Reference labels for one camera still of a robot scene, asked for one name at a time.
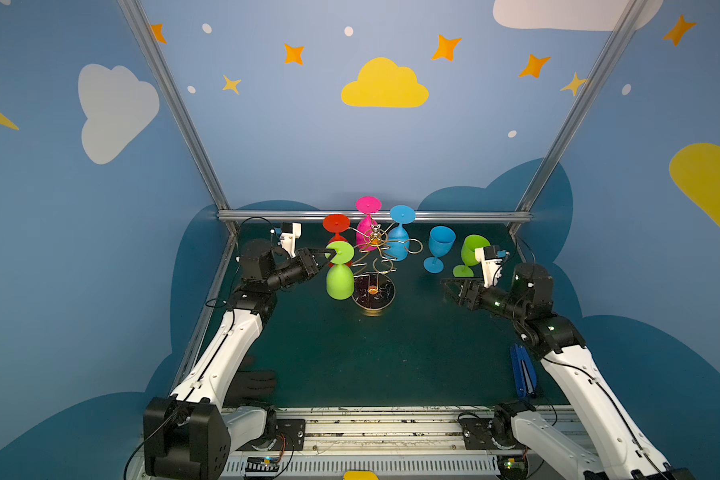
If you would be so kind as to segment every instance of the blue goblet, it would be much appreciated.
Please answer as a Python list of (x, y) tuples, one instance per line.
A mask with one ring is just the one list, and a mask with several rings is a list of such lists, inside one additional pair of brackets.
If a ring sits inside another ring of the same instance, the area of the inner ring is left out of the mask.
[(456, 233), (447, 226), (438, 225), (429, 232), (429, 251), (433, 256), (424, 260), (424, 269), (430, 274), (439, 274), (443, 271), (443, 261), (440, 256), (451, 251), (456, 241)]
[(403, 225), (416, 220), (416, 212), (410, 206), (398, 205), (389, 211), (389, 216), (400, 225), (390, 230), (387, 235), (387, 246), (389, 248), (387, 248), (386, 254), (399, 262), (405, 260), (405, 257), (408, 256), (408, 248), (411, 245), (411, 237), (403, 228)]

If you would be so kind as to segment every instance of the green mat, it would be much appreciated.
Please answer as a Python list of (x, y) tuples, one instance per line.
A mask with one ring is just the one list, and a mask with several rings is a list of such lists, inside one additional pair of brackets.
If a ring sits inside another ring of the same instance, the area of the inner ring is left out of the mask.
[[(443, 272), (430, 274), (423, 262), (430, 256), (427, 242), (433, 226), (406, 226), (411, 237), (424, 243), (424, 251), (395, 264), (398, 271), (390, 277), (397, 293), (380, 316), (366, 316), (352, 299), (329, 297), (326, 272), (277, 294), (275, 312), (249, 351), (256, 358), (252, 370), (277, 372), (278, 387), (268, 401), (279, 407), (492, 406), (517, 398), (509, 348), (519, 339), (510, 322), (457, 307), (438, 283), (461, 264), (459, 252), (467, 235), (483, 235), (511, 253), (512, 240), (501, 224), (449, 225), (456, 242), (442, 257)], [(347, 233), (354, 240), (354, 232)], [(296, 245), (324, 248), (331, 236), (322, 224), (303, 224)], [(257, 237), (269, 238), (269, 227), (245, 224), (240, 246)], [(518, 261), (515, 255), (511, 268)], [(233, 259), (222, 298), (231, 291), (236, 268)], [(480, 274), (477, 266), (473, 271)], [(509, 277), (503, 276), (500, 286), (506, 288)], [(203, 349), (224, 312), (218, 309), (212, 316)], [(535, 403), (567, 404), (538, 363), (536, 371), (542, 397)]]

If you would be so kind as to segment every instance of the yellow cloud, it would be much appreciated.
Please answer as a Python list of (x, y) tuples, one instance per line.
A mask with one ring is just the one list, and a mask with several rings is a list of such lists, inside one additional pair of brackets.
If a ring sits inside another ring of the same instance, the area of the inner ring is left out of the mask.
[(672, 158), (670, 175), (682, 192), (720, 227), (720, 146), (688, 145)]
[(389, 58), (374, 58), (363, 65), (356, 82), (346, 84), (342, 100), (352, 107), (419, 107), (429, 98), (416, 73)]

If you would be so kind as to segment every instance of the white cloud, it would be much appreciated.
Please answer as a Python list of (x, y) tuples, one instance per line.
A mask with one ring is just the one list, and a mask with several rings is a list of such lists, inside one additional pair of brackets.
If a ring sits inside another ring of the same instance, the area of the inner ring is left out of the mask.
[[(494, 18), (509, 28), (555, 28), (608, 32), (629, 0), (496, 0)], [(648, 0), (637, 27), (650, 22), (663, 0)]]
[(94, 163), (112, 161), (157, 116), (157, 90), (127, 68), (89, 64), (80, 71), (77, 93), (88, 120), (83, 149)]

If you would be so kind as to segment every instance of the table surface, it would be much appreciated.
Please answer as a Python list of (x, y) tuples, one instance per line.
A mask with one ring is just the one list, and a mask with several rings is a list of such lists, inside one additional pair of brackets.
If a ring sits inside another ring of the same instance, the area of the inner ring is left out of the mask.
[[(486, 311), (457, 307), (439, 285), (462, 263), (461, 245), (467, 235), (483, 235), (510, 253), (515, 246), (502, 224), (448, 226), (456, 241), (442, 257), (443, 272), (430, 274), (423, 262), (430, 256), (427, 242), (434, 225), (406, 225), (410, 236), (424, 243), (424, 250), (395, 264), (398, 270), (389, 276), (397, 293), (380, 316), (366, 316), (352, 299), (329, 297), (326, 273), (278, 292), (275, 312), (249, 351), (256, 358), (250, 370), (277, 374), (276, 392), (267, 400), (278, 407), (492, 406), (515, 400), (509, 349), (518, 338), (512, 325)], [(354, 240), (354, 232), (346, 233)], [(257, 237), (269, 238), (269, 226), (246, 223), (240, 246)], [(331, 237), (322, 224), (303, 224), (296, 245), (324, 248)], [(514, 255), (511, 267), (518, 261)], [(236, 269), (232, 258), (222, 298), (229, 295), (233, 281), (239, 282), (232, 278)], [(480, 274), (477, 267), (473, 272)], [(499, 286), (506, 288), (508, 283), (505, 275)], [(203, 349), (224, 312), (214, 312)], [(567, 404), (554, 380), (537, 362), (535, 366), (542, 393), (534, 403)]]

